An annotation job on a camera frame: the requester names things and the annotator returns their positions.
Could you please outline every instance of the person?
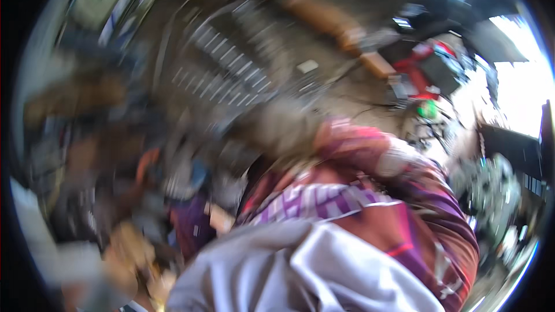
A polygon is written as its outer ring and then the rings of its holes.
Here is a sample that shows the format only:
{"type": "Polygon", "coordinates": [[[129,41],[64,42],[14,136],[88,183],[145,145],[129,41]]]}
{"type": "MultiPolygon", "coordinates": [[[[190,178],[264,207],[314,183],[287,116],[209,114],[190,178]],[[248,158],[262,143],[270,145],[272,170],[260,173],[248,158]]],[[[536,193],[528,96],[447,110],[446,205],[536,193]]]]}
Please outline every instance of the person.
{"type": "Polygon", "coordinates": [[[166,311],[461,310],[478,245],[439,167],[296,108],[276,101],[232,128],[272,163],[251,167],[234,229],[190,261],[166,311]]]}

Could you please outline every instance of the clutter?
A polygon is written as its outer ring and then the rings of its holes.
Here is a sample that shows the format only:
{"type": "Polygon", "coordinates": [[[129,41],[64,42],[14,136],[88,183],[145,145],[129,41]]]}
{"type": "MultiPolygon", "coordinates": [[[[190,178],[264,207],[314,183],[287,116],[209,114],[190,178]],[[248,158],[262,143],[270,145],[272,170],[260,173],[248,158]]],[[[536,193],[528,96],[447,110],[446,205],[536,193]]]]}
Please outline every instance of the clutter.
{"type": "Polygon", "coordinates": [[[88,73],[53,86],[25,104],[24,122],[37,127],[48,116],[74,117],[123,104],[125,88],[120,75],[88,73]]]}
{"type": "Polygon", "coordinates": [[[477,219],[496,248],[514,222],[521,204],[521,186],[505,157],[462,161],[449,174],[450,186],[463,211],[477,219]]]}

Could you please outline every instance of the white fabric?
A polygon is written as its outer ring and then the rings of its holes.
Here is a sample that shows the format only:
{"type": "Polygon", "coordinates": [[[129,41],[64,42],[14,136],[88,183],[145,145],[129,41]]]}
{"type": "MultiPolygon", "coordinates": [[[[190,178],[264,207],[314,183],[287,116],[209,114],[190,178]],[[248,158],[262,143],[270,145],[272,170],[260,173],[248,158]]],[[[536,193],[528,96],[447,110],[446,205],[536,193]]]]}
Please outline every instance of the white fabric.
{"type": "Polygon", "coordinates": [[[177,311],[444,311],[406,267],[332,223],[236,229],[201,251],[166,304],[177,311]]]}

